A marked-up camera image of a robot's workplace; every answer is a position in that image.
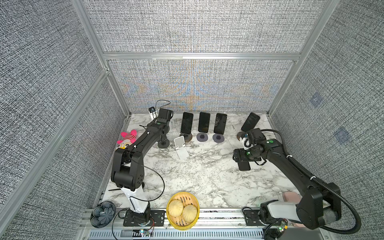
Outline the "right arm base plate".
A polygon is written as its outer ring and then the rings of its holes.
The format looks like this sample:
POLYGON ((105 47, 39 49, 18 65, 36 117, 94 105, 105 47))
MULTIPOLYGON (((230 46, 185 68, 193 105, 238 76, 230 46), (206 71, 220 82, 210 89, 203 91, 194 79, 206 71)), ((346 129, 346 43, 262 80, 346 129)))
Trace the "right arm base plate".
POLYGON ((255 226, 264 226, 263 222, 260 220, 259 209, 244 208, 242 213, 245 218, 246 226, 255 227, 255 226))

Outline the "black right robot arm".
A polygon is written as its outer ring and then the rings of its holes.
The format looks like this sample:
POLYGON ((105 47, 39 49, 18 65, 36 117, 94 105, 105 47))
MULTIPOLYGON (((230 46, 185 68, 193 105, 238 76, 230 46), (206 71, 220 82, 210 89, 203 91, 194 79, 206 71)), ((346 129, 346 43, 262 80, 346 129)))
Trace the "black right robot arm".
POLYGON ((233 152, 233 160, 241 171, 250 170, 250 162, 262 166, 267 162, 275 165, 294 184, 302 198, 294 203, 272 200, 262 203, 259 218, 264 224, 277 219, 293 220, 308 229, 324 228, 342 217, 340 188, 327 184, 304 168, 287 153, 284 144, 277 139, 267 139, 264 130, 253 129, 239 132, 240 149, 233 152))

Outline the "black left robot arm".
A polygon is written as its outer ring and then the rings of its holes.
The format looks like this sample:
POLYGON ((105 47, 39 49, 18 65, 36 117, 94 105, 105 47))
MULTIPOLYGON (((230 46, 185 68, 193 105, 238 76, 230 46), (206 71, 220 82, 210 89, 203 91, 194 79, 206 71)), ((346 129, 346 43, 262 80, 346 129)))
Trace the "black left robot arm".
POLYGON ((161 108, 158 117, 146 126, 146 131, 132 145, 115 150, 111 181, 125 193, 131 202, 131 211, 137 214, 143 214, 150 205, 143 190, 144 157, 155 143, 160 149, 169 147, 167 134, 173 115, 172 110, 161 108))

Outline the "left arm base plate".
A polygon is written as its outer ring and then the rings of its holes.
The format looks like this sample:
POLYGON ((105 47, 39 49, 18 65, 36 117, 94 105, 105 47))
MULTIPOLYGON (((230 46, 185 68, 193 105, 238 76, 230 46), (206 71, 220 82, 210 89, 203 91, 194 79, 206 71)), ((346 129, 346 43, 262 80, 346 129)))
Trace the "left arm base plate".
POLYGON ((165 221, 165 211, 150 210, 144 213, 135 213, 127 210, 125 213, 124 227, 163 227, 165 221))

